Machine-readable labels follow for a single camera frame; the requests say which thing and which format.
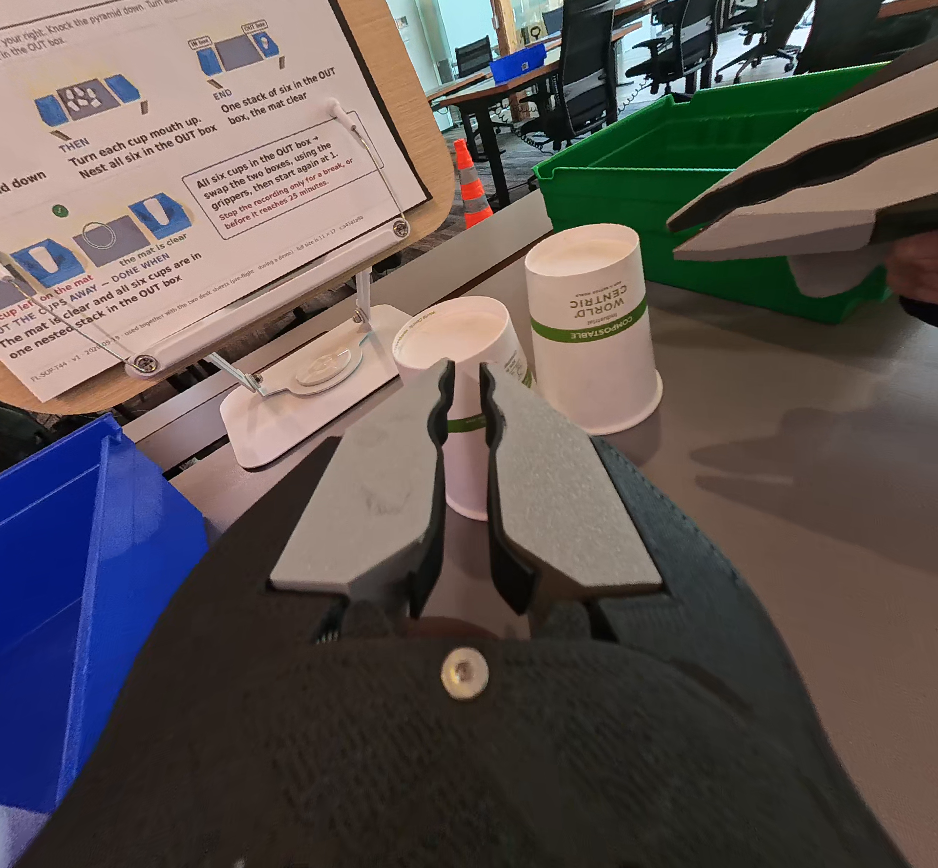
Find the white paper cup green band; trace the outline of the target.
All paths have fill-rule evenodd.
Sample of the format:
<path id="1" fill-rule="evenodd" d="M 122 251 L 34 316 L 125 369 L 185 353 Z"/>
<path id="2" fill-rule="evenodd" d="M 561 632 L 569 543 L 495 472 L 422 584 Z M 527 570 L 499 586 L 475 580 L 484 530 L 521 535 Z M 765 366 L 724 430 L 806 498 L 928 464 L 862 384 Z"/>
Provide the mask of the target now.
<path id="1" fill-rule="evenodd" d="M 640 238 L 617 224 L 555 232 L 524 260 L 535 378 L 582 430 L 606 436 L 658 408 Z"/>
<path id="2" fill-rule="evenodd" d="M 479 366 L 498 365 L 528 388 L 535 382 L 510 312 L 497 299 L 482 296 L 441 302 L 401 328 L 392 355 L 405 384 L 441 359 L 455 363 L 443 447 L 447 502 L 464 517 L 486 522 L 489 450 Z"/>

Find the black office chair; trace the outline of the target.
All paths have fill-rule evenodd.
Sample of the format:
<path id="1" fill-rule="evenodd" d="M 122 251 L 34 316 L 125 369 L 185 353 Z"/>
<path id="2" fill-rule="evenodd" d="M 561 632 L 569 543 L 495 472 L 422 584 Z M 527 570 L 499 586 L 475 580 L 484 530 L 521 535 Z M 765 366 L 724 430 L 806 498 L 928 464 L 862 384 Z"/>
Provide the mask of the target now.
<path id="1" fill-rule="evenodd" d="M 697 75 L 705 73 L 718 50 L 718 9 L 721 0 L 670 0 L 657 7 L 659 19 L 669 28 L 665 35 L 638 44 L 649 58 L 627 70 L 627 77 L 643 77 L 655 95 L 660 88 L 672 91 L 672 83 L 684 78 L 685 93 L 697 89 Z"/>
<path id="2" fill-rule="evenodd" d="M 558 151 L 618 118 L 613 28 L 616 0 L 565 0 L 556 104 L 542 131 Z"/>

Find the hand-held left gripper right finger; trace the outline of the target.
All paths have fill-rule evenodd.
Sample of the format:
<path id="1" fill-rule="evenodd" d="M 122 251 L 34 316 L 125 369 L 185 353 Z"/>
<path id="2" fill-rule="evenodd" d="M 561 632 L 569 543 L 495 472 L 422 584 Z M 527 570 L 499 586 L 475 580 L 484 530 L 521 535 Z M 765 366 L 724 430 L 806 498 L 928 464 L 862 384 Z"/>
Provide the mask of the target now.
<path id="1" fill-rule="evenodd" d="M 500 366 L 479 367 L 490 574 L 519 615 L 659 593 L 661 572 L 595 441 Z"/>

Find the orange traffic cone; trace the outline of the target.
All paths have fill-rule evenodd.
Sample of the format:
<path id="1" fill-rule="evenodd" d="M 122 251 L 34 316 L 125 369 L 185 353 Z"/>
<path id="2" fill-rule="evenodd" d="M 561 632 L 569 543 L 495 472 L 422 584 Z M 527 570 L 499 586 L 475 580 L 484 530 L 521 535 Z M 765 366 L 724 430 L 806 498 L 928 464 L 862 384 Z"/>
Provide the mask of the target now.
<path id="1" fill-rule="evenodd" d="M 466 229 L 472 229 L 487 218 L 492 217 L 493 210 L 464 139 L 455 140 L 454 153 L 460 182 L 465 226 Z"/>

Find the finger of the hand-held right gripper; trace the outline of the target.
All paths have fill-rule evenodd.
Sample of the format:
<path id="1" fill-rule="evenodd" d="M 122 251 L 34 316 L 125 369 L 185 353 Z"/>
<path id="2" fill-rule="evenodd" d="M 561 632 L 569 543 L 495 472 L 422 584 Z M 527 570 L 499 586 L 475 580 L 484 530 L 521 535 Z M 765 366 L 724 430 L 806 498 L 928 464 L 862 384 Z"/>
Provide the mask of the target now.
<path id="1" fill-rule="evenodd" d="M 936 229 L 934 163 L 872 163 L 722 217 L 674 250 L 685 262 L 784 256 L 809 297 L 858 286 L 893 241 Z"/>
<path id="2" fill-rule="evenodd" d="M 681 232 L 936 229 L 936 41 L 886 65 L 668 220 Z"/>

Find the blue plastic bin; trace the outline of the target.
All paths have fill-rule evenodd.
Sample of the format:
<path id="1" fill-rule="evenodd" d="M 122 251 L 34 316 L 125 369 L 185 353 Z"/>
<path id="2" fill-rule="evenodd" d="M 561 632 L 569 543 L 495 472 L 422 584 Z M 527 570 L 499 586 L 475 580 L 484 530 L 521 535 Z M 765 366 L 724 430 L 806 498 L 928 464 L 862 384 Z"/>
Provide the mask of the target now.
<path id="1" fill-rule="evenodd" d="M 110 416 L 6 471 L 1 496 L 1 803 L 47 814 L 205 555 L 205 520 Z"/>

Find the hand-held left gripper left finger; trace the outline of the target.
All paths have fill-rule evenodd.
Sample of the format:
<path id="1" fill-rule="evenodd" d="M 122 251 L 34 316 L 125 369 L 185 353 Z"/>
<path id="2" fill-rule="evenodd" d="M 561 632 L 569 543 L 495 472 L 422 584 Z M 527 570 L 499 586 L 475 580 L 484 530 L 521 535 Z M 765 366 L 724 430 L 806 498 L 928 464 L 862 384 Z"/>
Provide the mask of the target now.
<path id="1" fill-rule="evenodd" d="M 351 425 L 269 581 L 423 613 L 443 564 L 443 447 L 455 363 L 439 360 Z"/>

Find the green plastic bin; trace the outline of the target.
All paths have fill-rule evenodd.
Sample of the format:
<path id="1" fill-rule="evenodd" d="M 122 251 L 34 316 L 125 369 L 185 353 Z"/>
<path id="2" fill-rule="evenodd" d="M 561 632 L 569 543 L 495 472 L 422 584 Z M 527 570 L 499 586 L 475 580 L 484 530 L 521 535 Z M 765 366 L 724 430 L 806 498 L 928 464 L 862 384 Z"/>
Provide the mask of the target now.
<path id="1" fill-rule="evenodd" d="M 554 230 L 619 224 L 640 237 L 647 280 L 796 318 L 839 324 L 865 302 L 891 296 L 876 268 L 850 291 L 810 298 L 784 257 L 677 261 L 690 231 L 667 220 L 749 158 L 881 65 L 698 90 L 663 97 L 534 167 Z"/>

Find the wooden-edged office desk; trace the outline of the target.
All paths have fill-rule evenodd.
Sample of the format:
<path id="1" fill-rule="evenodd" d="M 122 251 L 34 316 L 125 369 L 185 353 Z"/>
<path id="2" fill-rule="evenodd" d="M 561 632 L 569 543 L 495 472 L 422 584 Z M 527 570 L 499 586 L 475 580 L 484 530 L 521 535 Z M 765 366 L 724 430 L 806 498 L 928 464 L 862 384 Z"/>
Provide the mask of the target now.
<path id="1" fill-rule="evenodd" d="M 490 67 L 487 67 L 428 94 L 432 111 L 454 108 L 460 112 L 466 129 L 467 147 L 475 157 L 478 154 L 476 142 L 481 142 L 494 184 L 494 193 L 489 196 L 489 200 L 496 210 L 510 204 L 510 187 L 497 145 L 496 128 L 499 123 L 492 119 L 490 112 L 504 100 L 529 101 L 534 105 L 542 102 L 546 92 L 541 89 L 541 85 L 549 83 L 559 69 L 561 43 L 560 36 L 544 41 L 543 64 L 526 68 L 505 82 L 495 81 Z"/>

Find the small blue bin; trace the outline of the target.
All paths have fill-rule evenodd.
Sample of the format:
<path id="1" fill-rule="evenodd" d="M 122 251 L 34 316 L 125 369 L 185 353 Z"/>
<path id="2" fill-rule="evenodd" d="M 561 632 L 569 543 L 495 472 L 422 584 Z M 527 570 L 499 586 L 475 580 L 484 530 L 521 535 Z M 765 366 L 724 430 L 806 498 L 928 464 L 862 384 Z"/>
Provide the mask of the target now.
<path id="1" fill-rule="evenodd" d="M 490 62 L 490 75 L 497 85 L 503 85 L 526 76 L 545 65 L 547 49 L 544 43 L 535 42 L 513 53 Z"/>

